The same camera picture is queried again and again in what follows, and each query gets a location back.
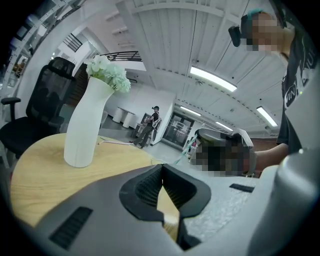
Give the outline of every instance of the ceiling beam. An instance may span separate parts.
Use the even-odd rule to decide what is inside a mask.
[[[140,12],[159,10],[159,9],[187,9],[187,10],[199,11],[199,12],[216,15],[218,17],[223,17],[225,15],[225,12],[218,8],[209,7],[209,6],[205,6],[197,3],[188,3],[188,2],[165,2],[165,3],[147,4],[147,5],[133,8],[131,10],[131,13],[136,14]],[[238,25],[240,24],[240,21],[241,21],[239,17],[231,13],[228,13],[228,15],[226,16],[226,19]]]
[[[136,22],[135,17],[133,17],[132,13],[129,11],[129,7],[128,7],[129,4],[132,4],[132,3],[121,1],[116,4],[116,7],[124,21],[124,24],[126,25],[127,29],[132,35],[133,41],[135,42],[135,46],[139,51],[141,59],[143,60],[145,70],[148,72],[148,75],[150,75],[150,79],[154,87],[158,89],[157,84],[153,80],[150,72],[153,69],[155,69],[155,64],[152,59],[146,34],[144,32],[142,24],[139,22]]]
[[[227,17],[228,15],[230,15],[229,13],[229,8],[230,8],[230,0],[226,0],[226,5],[225,5],[225,10],[224,10],[224,15],[223,15],[223,18],[221,20],[221,23],[220,23],[220,27],[218,29],[218,32],[214,38],[214,42],[213,42],[213,46],[212,46],[212,49],[211,49],[211,52],[210,52],[210,55],[209,55],[209,58],[208,60],[206,61],[206,64],[205,64],[205,67],[207,68],[208,65],[211,63],[211,61],[213,60],[213,58],[215,57],[214,53],[215,53],[215,50],[216,50],[216,47],[218,45],[218,41],[221,37],[221,34],[223,32],[223,29],[225,27],[225,24],[226,24],[226,20],[227,20]]]
[[[184,76],[184,75],[180,75],[180,74],[176,74],[176,73],[173,73],[173,72],[169,72],[169,71],[165,71],[165,70],[161,70],[161,69],[153,69],[150,71],[152,74],[155,74],[155,75],[158,75],[158,76],[166,76],[168,78],[171,78],[171,79],[175,79],[175,80],[178,80],[179,82],[181,83],[187,83],[187,84],[190,84],[192,86],[198,86],[196,84],[196,80],[191,78],[191,77],[187,77],[187,76]],[[257,116],[255,114],[255,112],[251,111],[249,108],[247,108],[245,105],[243,105],[242,103],[240,103],[239,101],[237,101],[237,99],[233,98],[232,96],[229,96],[227,95],[227,93],[219,90],[219,89],[216,89],[214,86],[210,86],[208,85],[207,83],[204,83],[203,85],[206,85],[206,86],[209,86],[211,87],[213,90],[214,90],[214,93],[217,94],[220,98],[222,99],[225,99],[225,100],[232,100],[233,102],[235,102],[236,106],[242,110],[242,111],[245,111],[247,112],[248,114],[250,114],[255,120],[257,120],[258,122],[260,122],[260,118],[259,116]]]
[[[119,11],[115,11],[107,16],[104,17],[104,19],[107,21],[107,22],[110,22],[111,20],[114,20],[117,16],[119,16]]]

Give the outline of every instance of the railing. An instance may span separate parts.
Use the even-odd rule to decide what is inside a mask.
[[[107,56],[109,61],[116,62],[116,61],[127,61],[127,62],[142,62],[140,54],[137,50],[135,51],[119,51],[113,53],[103,54]]]
[[[69,34],[64,40],[63,42],[74,52],[76,52],[81,46],[82,46],[82,42],[76,37],[74,36],[72,33]]]

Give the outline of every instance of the mesh chair back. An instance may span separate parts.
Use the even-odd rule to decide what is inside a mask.
[[[70,61],[56,57],[41,69],[26,108],[29,118],[48,123],[59,115],[76,85],[76,79],[72,77],[74,68]]]

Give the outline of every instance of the man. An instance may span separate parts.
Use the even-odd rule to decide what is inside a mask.
[[[143,131],[141,132],[140,136],[135,141],[129,141],[129,143],[133,143],[135,146],[137,146],[139,141],[141,141],[142,138],[144,137],[142,143],[140,144],[141,149],[143,149],[144,146],[146,145],[146,143],[148,141],[149,134],[154,129],[153,124],[155,124],[156,121],[159,119],[159,107],[155,106],[152,109],[154,110],[154,113],[150,118],[148,118],[147,120],[144,121],[145,123],[147,123],[147,125],[143,129]]]
[[[239,46],[240,38],[252,46],[254,51],[278,53],[287,60],[287,70],[282,79],[283,110],[281,127],[277,139],[278,146],[259,152],[250,152],[250,159],[244,162],[244,172],[262,171],[272,165],[278,165],[289,154],[301,149],[298,136],[286,117],[285,110],[302,94],[304,86],[311,77],[319,54],[311,39],[297,28],[282,28],[277,21],[261,9],[250,11],[241,19],[239,38],[229,33],[234,46]]]

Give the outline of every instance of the wooden table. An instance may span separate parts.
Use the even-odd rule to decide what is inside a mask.
[[[65,137],[65,133],[60,133],[39,140],[23,153],[15,166],[10,191],[13,212],[32,227],[48,211],[92,182],[161,164],[134,146],[102,143],[96,146],[89,166],[75,168],[64,160]],[[165,227],[175,240],[179,211],[163,188],[157,208],[164,213]]]

